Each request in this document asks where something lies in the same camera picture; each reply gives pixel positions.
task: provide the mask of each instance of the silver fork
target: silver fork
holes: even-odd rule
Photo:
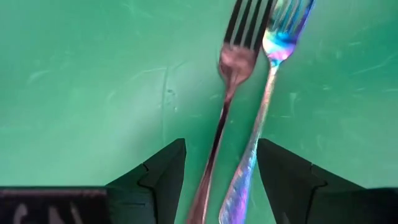
[[[270,64],[267,84],[249,142],[220,210],[218,220],[221,224],[241,224],[246,219],[257,141],[262,134],[276,72],[279,65],[292,55],[313,2],[314,0],[278,0],[275,5],[262,40]]]

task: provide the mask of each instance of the fork handle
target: fork handle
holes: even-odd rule
[[[243,224],[246,219],[251,177],[257,158],[257,141],[262,134],[278,67],[273,65],[269,70],[266,89],[257,112],[253,131],[220,210],[218,217],[220,224]]]
[[[195,198],[193,199],[193,204],[188,214],[187,224],[205,223],[206,211],[207,211],[207,205],[208,205],[208,199],[211,187],[211,178],[213,176],[213,169],[215,166],[218,150],[220,148],[220,142],[221,138],[223,137],[225,122],[234,92],[235,88],[229,88],[229,90],[227,90],[226,92],[223,109],[221,110],[220,120],[218,121],[217,131],[213,141],[213,146],[211,148],[211,152],[207,160],[205,171],[201,178]]]

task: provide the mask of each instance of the green surface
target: green surface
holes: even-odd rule
[[[183,223],[224,91],[234,0],[0,2],[0,185],[106,184],[186,138]],[[398,185],[398,1],[318,0],[280,68],[264,137],[365,187]],[[267,65],[233,101],[211,191],[218,210]],[[258,170],[247,223],[274,223]]]

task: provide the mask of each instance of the cutlery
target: cutlery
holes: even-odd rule
[[[257,141],[268,111],[279,65],[290,57],[313,7],[314,0],[278,0],[262,39],[270,69],[253,131],[229,185],[219,214],[221,224],[241,224],[246,218],[251,176],[256,164]]]
[[[266,6],[262,5],[262,0],[245,1],[245,6],[243,6],[243,0],[236,1],[221,48],[219,61],[219,71],[226,85],[223,109],[221,110],[220,120],[205,171],[188,214],[188,224],[205,223],[211,178],[229,106],[237,87],[252,74],[261,48],[261,40],[271,14],[273,1],[266,1]]]

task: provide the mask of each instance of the copper-tinted fork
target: copper-tinted fork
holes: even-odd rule
[[[243,15],[239,23],[237,21],[243,0],[236,1],[231,19],[229,20],[219,61],[220,73],[226,84],[224,105],[210,156],[188,214],[188,224],[205,223],[211,178],[229,106],[237,87],[252,74],[261,48],[262,36],[264,35],[272,10],[273,1],[267,0],[265,1],[267,4],[264,5],[262,4],[262,0],[248,0],[246,6],[244,6]]]

